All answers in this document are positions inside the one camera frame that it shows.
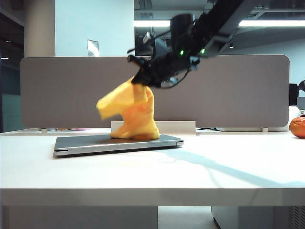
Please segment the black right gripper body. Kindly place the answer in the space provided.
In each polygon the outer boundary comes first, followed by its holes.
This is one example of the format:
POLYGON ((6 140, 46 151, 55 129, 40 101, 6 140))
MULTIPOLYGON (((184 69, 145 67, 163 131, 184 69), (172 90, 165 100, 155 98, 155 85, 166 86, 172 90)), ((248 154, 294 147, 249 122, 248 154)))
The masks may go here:
POLYGON ((182 82, 191 68, 191 57, 168 53, 150 62, 155 88, 170 89, 182 82))

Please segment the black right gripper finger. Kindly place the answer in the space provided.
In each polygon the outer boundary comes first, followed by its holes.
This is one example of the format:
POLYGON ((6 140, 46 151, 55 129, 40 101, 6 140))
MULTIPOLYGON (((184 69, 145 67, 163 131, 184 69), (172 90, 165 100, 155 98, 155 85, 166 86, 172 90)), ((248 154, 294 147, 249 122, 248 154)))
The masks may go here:
POLYGON ((152 72, 139 70, 132 79, 132 84, 142 84, 144 86, 154 86, 155 75, 152 72))
POLYGON ((128 55, 127 61, 136 64, 142 72, 150 71, 150 59, 128 55))

